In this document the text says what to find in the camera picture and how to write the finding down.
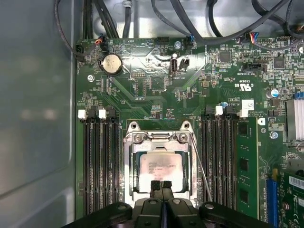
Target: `black cable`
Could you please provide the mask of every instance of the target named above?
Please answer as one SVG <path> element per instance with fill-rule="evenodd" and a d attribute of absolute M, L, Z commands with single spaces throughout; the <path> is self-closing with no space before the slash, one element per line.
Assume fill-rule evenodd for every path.
<path fill-rule="evenodd" d="M 218 0 L 208 0 L 207 1 L 207 7 L 208 7 L 208 20 L 211 27 L 211 30 L 213 31 L 214 35 L 216 37 L 223 37 L 222 34 L 219 32 L 215 22 L 214 22 L 214 16 L 213 16 L 213 10 L 214 5 L 218 2 Z"/>
<path fill-rule="evenodd" d="M 105 5 L 104 0 L 99 0 L 98 2 L 99 2 L 99 5 L 100 5 L 100 7 L 101 7 L 103 13 L 104 13 L 104 16 L 105 16 L 106 20 L 107 20 L 108 23 L 109 23 L 109 26 L 110 26 L 111 31 L 112 31 L 112 34 L 113 34 L 113 38 L 119 38 L 119 35 L 118 35 L 118 33 L 117 33 L 117 30 L 116 30 L 114 21 L 113 21 L 113 19 L 112 19 L 112 17 L 111 17 L 110 12 L 108 11 L 108 8 L 107 8 L 106 5 Z"/>
<path fill-rule="evenodd" d="M 129 38 L 131 26 L 131 7 L 125 8 L 123 38 Z"/>
<path fill-rule="evenodd" d="M 156 8 L 156 1 L 155 0 L 151 0 L 151 4 L 152 4 L 152 8 L 153 11 L 155 13 L 155 15 L 165 24 L 169 25 L 171 28 L 179 31 L 180 33 L 184 34 L 185 36 L 190 36 L 190 33 L 182 30 L 181 28 L 177 27 L 176 25 L 174 25 L 171 21 L 169 21 L 168 19 L 165 18 L 164 15 L 162 15 L 159 10 Z"/>
<path fill-rule="evenodd" d="M 92 0 L 86 1 L 86 34 L 88 39 L 93 39 L 93 18 L 92 18 L 92 12 L 93 12 L 93 5 Z"/>
<path fill-rule="evenodd" d="M 258 0 L 251 0 L 251 4 L 255 11 L 260 15 L 264 16 L 265 14 L 268 13 L 268 10 L 266 10 L 259 2 Z M 284 34 L 286 36 L 289 35 L 287 27 L 286 27 L 286 21 L 284 21 L 283 18 L 277 16 L 276 14 L 272 15 L 269 17 L 269 20 L 274 21 L 275 23 L 279 24 L 282 27 L 282 30 L 284 31 Z"/>
<path fill-rule="evenodd" d="M 201 45 L 218 45 L 225 43 L 229 40 L 236 39 L 246 33 L 251 32 L 261 24 L 263 24 L 271 15 L 276 13 L 280 8 L 282 8 L 289 0 L 281 0 L 278 4 L 276 4 L 266 15 L 261 17 L 259 20 L 254 22 L 253 24 L 249 25 L 248 27 L 244 28 L 243 30 L 231 34 L 226 37 L 222 38 L 203 38 L 199 34 L 199 32 L 195 29 L 192 22 L 190 21 L 188 15 L 186 14 L 181 2 L 179 0 L 170 0 L 175 12 L 177 13 L 178 17 L 184 24 L 184 26 L 190 31 L 190 33 L 195 37 L 198 43 Z"/>
<path fill-rule="evenodd" d="M 111 28 L 110 28 L 110 25 L 109 25 L 107 19 L 105 18 L 104 12 L 103 12 L 103 10 L 101 9 L 101 6 L 100 6 L 100 4 L 99 4 L 99 1 L 98 1 L 98 0 L 94 0 L 94 4 L 95 4 L 95 6 L 96 6 L 96 9 L 97 9 L 97 11 L 98 11 L 99 17 L 100 17 L 100 19 L 101 19 L 101 23 L 102 23 L 102 25 L 103 25 L 104 28 L 105 28 L 105 32 L 106 32 L 107 36 L 108 36 L 109 38 L 114 38 L 113 33 L 112 33 L 112 30 L 111 30 Z"/>
<path fill-rule="evenodd" d="M 63 30 L 62 30 L 62 27 L 61 27 L 61 23 L 60 23 L 60 19 L 59 19 L 59 10 L 58 10 L 58 6 L 59 6 L 59 3 L 60 3 L 61 0 L 55 0 L 55 5 L 54 5 L 54 17 L 55 17 L 55 20 L 56 20 L 56 25 L 57 25 L 57 28 L 58 28 L 58 32 L 60 34 L 60 37 L 61 39 L 63 40 L 65 46 L 76 56 L 78 57 L 85 57 L 87 56 L 88 54 L 90 54 L 96 47 L 96 44 L 93 44 L 85 53 L 79 53 L 77 52 L 76 50 L 74 50 L 71 45 L 69 44 Z"/>
<path fill-rule="evenodd" d="M 293 2 L 294 0 L 290 0 L 289 4 L 288 4 L 288 7 L 287 7 L 287 12 L 286 12 L 286 26 L 287 26 L 287 29 L 288 29 L 288 32 L 291 36 L 295 37 L 295 38 L 300 38 L 300 39 L 303 39 L 304 38 L 304 34 L 298 34 L 298 33 L 295 33 L 294 31 L 292 31 L 290 29 L 290 25 L 289 25 L 289 22 L 290 22 L 290 16 L 291 16 L 291 9 L 292 9 L 292 6 L 293 6 Z"/>

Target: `blue pcie slot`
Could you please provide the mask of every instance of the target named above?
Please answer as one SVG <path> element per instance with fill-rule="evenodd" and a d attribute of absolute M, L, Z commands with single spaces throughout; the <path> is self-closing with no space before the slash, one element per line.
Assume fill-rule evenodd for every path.
<path fill-rule="evenodd" d="M 278 227 L 277 186 L 273 179 L 266 180 L 268 223 Z"/>

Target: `white label sticker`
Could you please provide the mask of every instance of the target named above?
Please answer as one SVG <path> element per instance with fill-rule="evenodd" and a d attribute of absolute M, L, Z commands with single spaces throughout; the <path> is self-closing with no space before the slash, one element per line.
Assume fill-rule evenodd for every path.
<path fill-rule="evenodd" d="M 304 190 L 304 181 L 294 177 L 289 177 L 289 184 Z"/>
<path fill-rule="evenodd" d="M 299 198 L 298 202 L 300 206 L 304 207 L 304 199 Z"/>
<path fill-rule="evenodd" d="M 254 111 L 255 109 L 255 101 L 254 100 L 242 100 L 242 109 Z"/>

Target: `microchip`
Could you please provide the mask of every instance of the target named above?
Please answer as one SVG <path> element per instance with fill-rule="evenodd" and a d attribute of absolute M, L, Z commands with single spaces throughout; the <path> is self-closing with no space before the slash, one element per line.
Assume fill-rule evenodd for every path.
<path fill-rule="evenodd" d="M 231 62 L 230 51 L 221 51 L 219 59 L 222 63 Z"/>
<path fill-rule="evenodd" d="M 272 107 L 278 107 L 280 105 L 280 99 L 274 98 L 270 100 L 270 106 Z"/>
<path fill-rule="evenodd" d="M 203 86 L 203 87 L 209 87 L 209 85 L 210 85 L 210 82 L 209 82 L 209 81 L 203 81 L 203 82 L 202 82 L 202 86 Z"/>
<path fill-rule="evenodd" d="M 91 118 L 96 117 L 96 106 L 91 106 L 91 109 L 87 111 L 87 116 Z"/>
<path fill-rule="evenodd" d="M 209 89 L 203 89 L 203 90 L 201 91 L 201 94 L 204 95 L 204 96 L 209 96 L 210 91 L 209 91 Z"/>
<path fill-rule="evenodd" d="M 285 60 L 284 57 L 275 57 L 274 58 L 274 69 L 284 69 Z"/>
<path fill-rule="evenodd" d="M 238 123 L 238 133 L 248 135 L 248 124 L 244 122 Z"/>
<path fill-rule="evenodd" d="M 241 189 L 239 192 L 239 196 L 241 198 L 241 201 L 243 201 L 244 203 L 248 203 L 248 192 Z"/>
<path fill-rule="evenodd" d="M 241 158 L 239 161 L 241 170 L 248 171 L 248 160 L 245 158 Z"/>

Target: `screw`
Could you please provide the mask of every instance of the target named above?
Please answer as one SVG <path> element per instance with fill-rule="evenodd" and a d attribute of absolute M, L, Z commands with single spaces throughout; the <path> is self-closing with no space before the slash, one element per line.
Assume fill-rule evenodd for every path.
<path fill-rule="evenodd" d="M 187 140 L 188 140 L 188 137 L 186 136 L 186 134 L 179 135 L 179 141 L 181 141 L 182 143 L 186 142 Z"/>
<path fill-rule="evenodd" d="M 88 80 L 89 82 L 94 82 L 95 78 L 94 78 L 93 75 L 88 75 L 88 76 L 87 76 L 87 80 Z"/>
<path fill-rule="evenodd" d="M 142 140 L 143 140 L 143 138 L 142 138 L 142 136 L 141 136 L 140 134 L 136 134 L 136 135 L 134 136 L 134 141 L 135 141 L 135 142 L 139 143 L 139 142 L 141 142 Z"/>
<path fill-rule="evenodd" d="M 270 133 L 270 138 L 271 139 L 277 139 L 279 137 L 279 134 L 277 132 L 271 132 Z"/>
<path fill-rule="evenodd" d="M 175 203 L 175 204 L 180 204 L 181 203 L 181 201 L 179 199 L 172 200 L 172 202 Z"/>
<path fill-rule="evenodd" d="M 211 205 L 211 204 L 206 204 L 205 207 L 206 207 L 207 209 L 209 209 L 209 210 L 214 209 L 214 206 Z"/>
<path fill-rule="evenodd" d="M 176 49 L 180 49 L 180 48 L 181 48 L 181 42 L 176 41 L 176 42 L 174 43 L 174 47 L 175 47 Z"/>
<path fill-rule="evenodd" d="M 118 209 L 119 210 L 124 210 L 124 209 L 126 209 L 126 207 L 125 206 L 119 206 Z"/>

